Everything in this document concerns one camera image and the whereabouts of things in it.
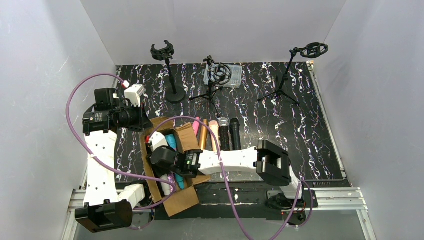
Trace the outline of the brown cardboard box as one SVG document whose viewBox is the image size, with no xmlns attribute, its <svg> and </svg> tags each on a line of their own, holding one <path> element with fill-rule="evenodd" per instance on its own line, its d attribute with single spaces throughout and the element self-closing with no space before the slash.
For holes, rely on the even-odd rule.
<svg viewBox="0 0 424 240">
<path fill-rule="evenodd" d="M 151 119 L 150 121 L 152 122 L 153 127 L 145 130 L 144 134 L 140 137 L 141 159 L 143 162 L 144 173 L 147 177 L 154 178 L 155 174 L 152 169 L 152 165 L 148 160 L 148 150 L 150 148 L 146 145 L 146 137 L 149 136 L 153 130 L 159 126 L 159 124 L 167 119 L 167 117 L 156 117 Z M 195 135 L 190 122 L 181 127 L 174 128 L 174 122 L 168 121 L 159 127 L 158 132 L 174 134 L 176 136 L 178 152 L 182 152 L 183 150 L 196 150 L 200 148 L 197 136 Z M 194 186 L 205 183 L 210 179 L 210 175 L 201 174 L 198 174 L 195 178 L 185 178 L 183 181 L 185 188 L 179 189 L 179 187 L 176 187 L 176 192 L 169 195 L 168 199 L 163 203 L 167 215 L 172 217 L 195 205 L 198 205 L 200 202 Z M 158 203 L 165 198 L 165 196 L 160 192 L 159 182 L 148 180 L 147 184 L 154 203 Z"/>
</svg>

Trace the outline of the purple glitter microphone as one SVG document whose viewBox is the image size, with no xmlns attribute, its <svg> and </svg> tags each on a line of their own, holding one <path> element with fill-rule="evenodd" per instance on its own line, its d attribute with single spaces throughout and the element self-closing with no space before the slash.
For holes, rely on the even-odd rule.
<svg viewBox="0 0 424 240">
<path fill-rule="evenodd" d="M 171 183 L 171 185 L 169 187 L 170 192 L 171 193 L 176 192 L 178 190 L 178 188 L 177 188 L 177 183 L 176 183 L 174 173 L 173 172 L 169 173 L 167 178 L 168 178 L 168 181 Z"/>
</svg>

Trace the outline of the turquoise blue microphone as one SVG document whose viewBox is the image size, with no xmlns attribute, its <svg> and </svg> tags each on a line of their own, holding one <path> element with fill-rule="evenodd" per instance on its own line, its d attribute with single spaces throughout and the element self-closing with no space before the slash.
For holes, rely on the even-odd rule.
<svg viewBox="0 0 424 240">
<path fill-rule="evenodd" d="M 165 136 L 165 139 L 166 139 L 168 145 L 176 151 L 177 150 L 177 142 L 176 142 L 175 136 L 173 134 L 167 134 Z M 174 173 L 174 178 L 175 178 L 179 188 L 181 190 L 183 190 L 185 188 L 184 178 L 177 173 Z"/>
</svg>

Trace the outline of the black round-base microphone stand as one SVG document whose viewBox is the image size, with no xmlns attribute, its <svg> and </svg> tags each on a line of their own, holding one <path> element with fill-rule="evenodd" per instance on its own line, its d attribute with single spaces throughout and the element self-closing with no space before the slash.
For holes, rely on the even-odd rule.
<svg viewBox="0 0 424 240">
<path fill-rule="evenodd" d="M 155 44 L 153 44 L 150 53 L 154 60 L 164 61 L 166 64 L 170 83 L 170 87 L 165 92 L 166 101 L 171 104 L 178 104 L 185 99 L 187 93 L 182 86 L 176 85 L 175 76 L 172 73 L 170 60 L 173 59 L 173 55 L 175 54 L 174 46 L 168 40 L 164 40 L 164 43 L 166 47 L 161 49 L 156 49 Z"/>
</svg>

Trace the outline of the pink microphone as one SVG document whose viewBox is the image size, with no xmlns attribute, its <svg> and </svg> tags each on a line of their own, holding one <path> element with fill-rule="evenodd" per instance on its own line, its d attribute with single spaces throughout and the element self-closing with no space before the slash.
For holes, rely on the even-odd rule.
<svg viewBox="0 0 424 240">
<path fill-rule="evenodd" d="M 200 127 L 200 123 L 198 122 L 200 120 L 200 117 L 196 117 L 195 119 L 196 120 L 193 122 L 192 128 L 193 128 L 194 134 L 197 136 L 199 127 Z"/>
</svg>

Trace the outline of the gold microphone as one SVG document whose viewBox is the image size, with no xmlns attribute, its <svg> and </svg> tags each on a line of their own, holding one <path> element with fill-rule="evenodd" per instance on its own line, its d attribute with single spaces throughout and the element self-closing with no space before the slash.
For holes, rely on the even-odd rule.
<svg viewBox="0 0 424 240">
<path fill-rule="evenodd" d="M 203 125 L 200 129 L 200 137 L 199 137 L 199 147 L 201 150 L 205 150 L 207 146 L 207 140 L 208 140 L 208 130 L 207 126 L 209 124 L 209 121 L 207 119 L 202 120 Z"/>
</svg>

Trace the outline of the beige microphone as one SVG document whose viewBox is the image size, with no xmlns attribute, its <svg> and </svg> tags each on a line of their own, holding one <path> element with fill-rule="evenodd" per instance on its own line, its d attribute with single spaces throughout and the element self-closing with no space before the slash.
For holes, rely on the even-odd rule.
<svg viewBox="0 0 424 240">
<path fill-rule="evenodd" d="M 211 146 L 212 150 L 217 153 L 218 147 L 219 147 L 219 124 L 216 120 L 211 120 L 209 122 L 209 128 L 211 129 L 212 133 L 211 136 Z"/>
</svg>

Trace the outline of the black glitter silver-mesh microphone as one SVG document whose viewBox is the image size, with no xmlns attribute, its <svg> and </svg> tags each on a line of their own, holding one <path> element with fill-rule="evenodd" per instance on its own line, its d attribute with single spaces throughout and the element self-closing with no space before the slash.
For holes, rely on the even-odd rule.
<svg viewBox="0 0 424 240">
<path fill-rule="evenodd" d="M 222 151 L 230 151 L 230 136 L 229 136 L 230 121 L 226 117 L 221 117 L 218 120 L 218 134 L 220 140 L 220 149 Z"/>
</svg>

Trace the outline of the black orange-tipped microphone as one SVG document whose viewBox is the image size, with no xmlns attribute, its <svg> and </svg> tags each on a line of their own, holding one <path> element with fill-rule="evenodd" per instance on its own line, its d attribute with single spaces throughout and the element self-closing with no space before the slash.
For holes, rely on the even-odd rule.
<svg viewBox="0 0 424 240">
<path fill-rule="evenodd" d="M 232 149 L 238 151 L 242 149 L 241 137 L 240 137 L 240 122 L 237 118 L 230 120 L 230 134 L 232 141 Z"/>
</svg>

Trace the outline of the white microphone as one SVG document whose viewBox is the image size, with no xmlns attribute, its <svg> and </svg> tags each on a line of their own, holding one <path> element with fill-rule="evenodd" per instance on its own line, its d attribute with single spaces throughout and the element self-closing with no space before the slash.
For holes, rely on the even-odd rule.
<svg viewBox="0 0 424 240">
<path fill-rule="evenodd" d="M 169 180 L 168 174 L 162 175 L 160 179 L 171 183 Z M 169 196 L 173 191 L 173 187 L 165 182 L 161 182 L 160 184 L 161 184 L 161 188 L 162 188 L 164 196 Z"/>
</svg>

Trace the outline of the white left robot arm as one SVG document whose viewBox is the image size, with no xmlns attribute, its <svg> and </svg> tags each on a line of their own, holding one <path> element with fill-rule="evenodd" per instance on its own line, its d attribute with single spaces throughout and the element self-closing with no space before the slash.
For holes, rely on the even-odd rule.
<svg viewBox="0 0 424 240">
<path fill-rule="evenodd" d="M 115 174 L 116 130 L 143 132 L 153 127 L 141 101 L 145 88 L 136 84 L 119 97 L 113 88 L 94 91 L 95 103 L 82 119 L 87 158 L 87 188 L 83 206 L 75 210 L 75 220 L 92 233 L 128 228 L 133 209 L 145 198 L 143 184 L 128 185 L 117 192 Z"/>
</svg>

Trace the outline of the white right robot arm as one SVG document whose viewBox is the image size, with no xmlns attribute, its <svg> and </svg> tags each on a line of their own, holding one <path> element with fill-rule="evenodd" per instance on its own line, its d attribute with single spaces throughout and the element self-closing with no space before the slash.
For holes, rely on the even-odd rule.
<svg viewBox="0 0 424 240">
<path fill-rule="evenodd" d="M 302 183 L 293 171 L 288 152 L 268 140 L 259 140 L 257 146 L 247 149 L 220 153 L 200 149 L 180 153 L 169 146 L 158 146 L 152 152 L 150 162 L 191 179 L 198 174 L 223 171 L 256 174 L 266 184 L 279 187 L 287 199 L 302 198 Z"/>
</svg>

